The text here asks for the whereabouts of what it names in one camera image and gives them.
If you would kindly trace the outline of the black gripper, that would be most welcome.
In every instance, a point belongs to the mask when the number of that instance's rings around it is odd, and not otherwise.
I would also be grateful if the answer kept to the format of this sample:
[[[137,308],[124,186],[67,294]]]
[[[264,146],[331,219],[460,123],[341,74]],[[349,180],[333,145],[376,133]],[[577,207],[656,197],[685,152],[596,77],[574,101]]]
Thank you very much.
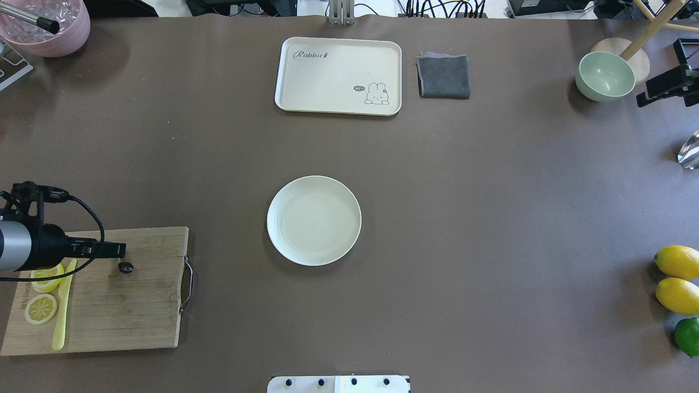
[[[31,269],[52,268],[66,257],[121,259],[126,256],[125,243],[94,242],[93,238],[70,237],[54,224],[31,226],[30,238]]]

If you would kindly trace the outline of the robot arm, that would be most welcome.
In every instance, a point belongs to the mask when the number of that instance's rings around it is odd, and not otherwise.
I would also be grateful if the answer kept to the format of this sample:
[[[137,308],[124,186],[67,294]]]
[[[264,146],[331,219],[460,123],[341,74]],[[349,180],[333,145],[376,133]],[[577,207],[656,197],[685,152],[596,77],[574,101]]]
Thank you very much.
[[[2,272],[50,269],[67,257],[111,259],[126,256],[125,243],[70,237],[54,224],[2,221],[1,229]]]

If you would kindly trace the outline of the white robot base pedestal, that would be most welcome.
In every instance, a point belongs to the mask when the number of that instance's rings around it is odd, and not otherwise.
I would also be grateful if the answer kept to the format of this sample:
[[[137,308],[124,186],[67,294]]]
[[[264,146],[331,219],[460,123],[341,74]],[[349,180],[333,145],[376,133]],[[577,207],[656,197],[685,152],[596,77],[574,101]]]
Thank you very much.
[[[277,376],[270,379],[267,392],[410,392],[409,376],[336,375]]]

